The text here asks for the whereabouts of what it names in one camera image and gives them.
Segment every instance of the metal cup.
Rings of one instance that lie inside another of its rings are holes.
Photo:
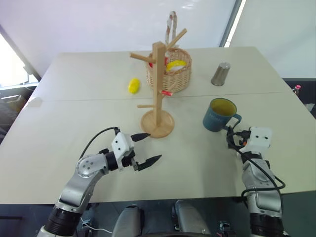
[[[218,68],[211,80],[211,83],[215,86],[222,86],[225,83],[226,76],[228,74],[231,65],[227,62],[222,62],[218,65]]]

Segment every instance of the white cable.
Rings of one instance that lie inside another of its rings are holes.
[[[92,229],[92,230],[94,230],[94,231],[105,231],[105,232],[108,232],[108,233],[112,234],[111,231],[108,231],[108,230],[106,230],[106,229],[101,229],[101,228],[96,229],[96,228],[93,228],[93,227],[87,225],[87,224],[83,221],[83,219],[82,219],[81,217],[80,217],[80,219],[81,219],[81,221],[82,221],[82,223],[83,223],[84,225],[86,225],[88,228],[90,228],[90,229]]]

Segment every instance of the floor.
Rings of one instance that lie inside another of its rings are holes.
[[[316,192],[304,192],[283,195],[283,224],[292,237],[314,236],[316,233]],[[96,228],[113,230],[119,214],[125,207],[136,204],[145,212],[143,233],[173,231],[170,210],[175,200],[151,200],[129,202],[94,203],[83,215],[91,219]],[[189,199],[209,229],[215,233],[220,220],[230,221],[238,236],[249,236],[249,214],[243,203],[236,203],[234,198]],[[0,236],[35,237],[40,227],[45,224],[52,205],[0,205],[1,216],[21,216],[22,220],[0,220]],[[78,225],[79,237],[84,236]],[[93,231],[94,237],[110,237],[104,231]]]

